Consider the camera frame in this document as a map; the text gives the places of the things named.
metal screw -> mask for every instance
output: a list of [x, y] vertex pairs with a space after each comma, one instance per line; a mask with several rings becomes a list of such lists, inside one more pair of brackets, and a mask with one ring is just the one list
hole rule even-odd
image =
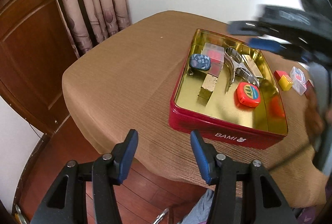
[[74, 167], [75, 165], [76, 165], [76, 161], [74, 161], [74, 160], [70, 160], [70, 161], [67, 162], [67, 166], [69, 168]]
[[259, 160], [257, 160], [257, 159], [255, 159], [255, 160], [252, 162], [252, 164], [253, 164], [255, 167], [260, 167], [260, 166], [262, 165], [262, 163], [261, 163]]
[[104, 160], [110, 160], [111, 158], [112, 158], [112, 154], [111, 153], [103, 154], [103, 159]]
[[217, 154], [216, 157], [217, 157], [218, 160], [224, 160], [224, 159], [226, 159], [226, 156], [224, 154], [221, 154], [221, 153]]

yellow block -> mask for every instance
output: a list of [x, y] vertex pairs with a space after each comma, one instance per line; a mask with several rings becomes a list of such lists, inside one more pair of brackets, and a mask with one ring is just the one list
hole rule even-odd
[[288, 91], [292, 87], [293, 81], [288, 75], [283, 75], [279, 80], [279, 85], [283, 91]]
[[211, 74], [207, 74], [204, 79], [203, 85], [200, 87], [200, 92], [198, 96], [209, 100], [213, 93], [213, 90], [215, 90], [215, 85], [217, 83], [217, 80], [218, 80], [217, 77]]

blue gripper pad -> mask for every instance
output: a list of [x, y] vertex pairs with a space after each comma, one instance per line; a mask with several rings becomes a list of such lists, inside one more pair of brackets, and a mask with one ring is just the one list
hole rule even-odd
[[198, 131], [192, 131], [190, 133], [190, 144], [193, 150], [198, 168], [200, 170], [200, 175], [205, 180], [207, 184], [210, 184], [212, 181], [209, 169], [208, 159], [203, 151], [202, 146], [204, 146], [205, 142], [198, 133]]
[[125, 152], [122, 155], [122, 159], [119, 162], [120, 172], [118, 175], [118, 182], [122, 184], [127, 179], [132, 160], [134, 158], [138, 145], [138, 132], [136, 130], [130, 130], [122, 146], [125, 146]]
[[251, 38], [248, 46], [254, 49], [266, 50], [275, 54], [281, 54], [285, 48], [277, 41]]

cable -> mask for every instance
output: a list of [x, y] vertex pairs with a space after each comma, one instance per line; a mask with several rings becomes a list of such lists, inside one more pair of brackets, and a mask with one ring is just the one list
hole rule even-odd
[[286, 159], [283, 159], [279, 163], [277, 163], [274, 166], [272, 166], [271, 168], [269, 168], [268, 171], [272, 172], [273, 170], [275, 170], [275, 169], [277, 169], [277, 168], [279, 168], [281, 166], [284, 166], [285, 164], [287, 164], [288, 162], [290, 162], [291, 160], [293, 160], [295, 157], [297, 157], [298, 155], [300, 155], [302, 152], [304, 152], [310, 146], [311, 146], [310, 143], [306, 143], [305, 145], [303, 145], [302, 147], [300, 147], [300, 149], [298, 149], [298, 151], [296, 151], [295, 153], [293, 153], [290, 156], [288, 156]]
[[38, 135], [38, 133], [34, 130], [34, 128], [31, 126], [31, 124], [29, 123], [30, 127], [32, 128], [32, 130], [34, 131], [34, 133], [39, 137], [39, 139], [41, 139], [41, 137]]

hand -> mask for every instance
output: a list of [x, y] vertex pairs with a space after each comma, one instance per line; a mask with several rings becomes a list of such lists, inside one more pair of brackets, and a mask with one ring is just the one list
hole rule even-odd
[[[311, 144], [322, 134], [325, 128], [325, 122], [317, 111], [317, 98], [315, 91], [309, 90], [307, 108], [304, 112], [305, 128]], [[332, 124], [332, 108], [326, 112], [325, 119], [327, 123]]]

